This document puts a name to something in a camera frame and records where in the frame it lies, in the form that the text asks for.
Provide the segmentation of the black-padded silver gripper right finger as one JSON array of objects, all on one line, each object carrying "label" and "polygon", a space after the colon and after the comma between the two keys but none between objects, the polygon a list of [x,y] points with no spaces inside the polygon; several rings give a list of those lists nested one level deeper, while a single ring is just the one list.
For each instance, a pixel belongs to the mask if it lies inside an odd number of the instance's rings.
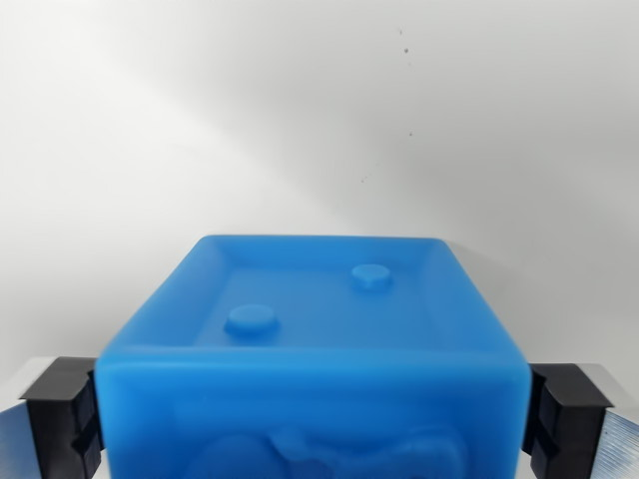
[{"label": "black-padded silver gripper right finger", "polygon": [[638,400],[600,364],[532,363],[522,451],[537,478],[636,478]]}]

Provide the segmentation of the black-padded silver gripper left finger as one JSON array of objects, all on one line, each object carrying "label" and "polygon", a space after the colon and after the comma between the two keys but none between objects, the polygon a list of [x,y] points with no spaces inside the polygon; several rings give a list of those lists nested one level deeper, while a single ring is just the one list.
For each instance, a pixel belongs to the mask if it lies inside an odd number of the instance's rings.
[{"label": "black-padded silver gripper left finger", "polygon": [[1,476],[92,478],[104,444],[93,357],[34,357],[1,385]]}]

